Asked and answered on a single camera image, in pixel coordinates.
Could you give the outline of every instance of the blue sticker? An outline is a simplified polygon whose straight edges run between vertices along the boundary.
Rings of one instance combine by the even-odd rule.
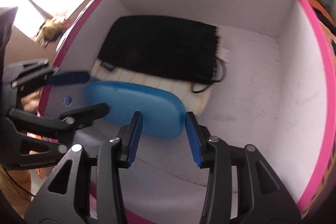
[[[72,98],[70,96],[66,96],[63,98],[63,105],[65,107],[70,107],[72,104]]]

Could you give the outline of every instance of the black strap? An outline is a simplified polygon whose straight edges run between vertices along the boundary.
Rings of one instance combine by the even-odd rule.
[[[334,55],[336,56],[336,43],[335,43],[334,40],[331,41],[331,45],[332,45],[332,47],[334,49]]]
[[[313,8],[318,19],[330,30],[333,35],[336,35],[336,27],[322,14],[319,9]]]
[[[202,90],[195,90],[194,87],[195,87],[195,83],[192,83],[191,84],[191,91],[195,94],[197,93],[202,93],[203,91],[206,91],[209,87],[211,87],[211,85],[213,85],[214,83],[219,83],[221,81],[224,80],[224,78],[226,77],[226,66],[225,66],[225,63],[222,59],[216,57],[216,60],[215,60],[215,68],[214,68],[214,75],[215,75],[215,79],[211,79],[212,83],[210,85],[207,85],[204,89]],[[216,80],[217,76],[218,76],[218,64],[219,66],[222,68],[222,75],[219,79]]]
[[[23,192],[25,192],[26,194],[35,197],[35,195],[33,195],[31,192],[27,191],[26,189],[24,189],[7,171],[6,168],[2,167],[3,170],[5,171],[6,175],[8,176],[8,178],[17,186],[19,187],[21,190],[23,190]]]

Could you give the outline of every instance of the blue gripper pad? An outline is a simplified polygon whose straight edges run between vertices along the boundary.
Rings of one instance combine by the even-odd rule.
[[[53,75],[49,80],[49,85],[75,85],[90,81],[90,74],[86,71],[70,71]]]
[[[96,81],[84,91],[87,105],[106,103],[110,112],[105,120],[118,126],[129,124],[135,111],[143,116],[142,134],[173,139],[184,128],[185,107],[174,94],[132,83]]]
[[[143,126],[143,118],[141,112],[139,113],[139,116],[133,116],[133,119],[130,126],[133,126],[133,123],[135,123],[135,126],[133,128],[132,136],[128,144],[128,155],[126,159],[127,165],[129,167],[131,167],[132,163],[135,160],[135,156],[137,155],[138,144],[140,141]]]
[[[194,162],[196,162],[198,167],[201,167],[201,164],[203,162],[201,156],[201,143],[199,141],[196,128],[193,124],[191,117],[189,116],[189,113],[185,115],[185,130],[187,131],[189,145],[193,154]]]

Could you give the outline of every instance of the black fabric pouch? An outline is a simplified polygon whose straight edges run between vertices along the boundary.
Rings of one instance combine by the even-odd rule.
[[[217,82],[217,43],[212,25],[166,16],[128,16],[113,24],[99,59],[136,72],[211,85]]]

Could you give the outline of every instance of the label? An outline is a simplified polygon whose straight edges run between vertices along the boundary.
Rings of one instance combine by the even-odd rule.
[[[107,63],[105,61],[102,61],[102,63],[100,63],[100,65],[106,69],[108,69],[109,71],[113,71],[114,69],[114,65]]]
[[[219,59],[222,59],[225,63],[229,63],[230,58],[229,58],[229,50],[225,48],[219,48],[217,51],[217,57]]]

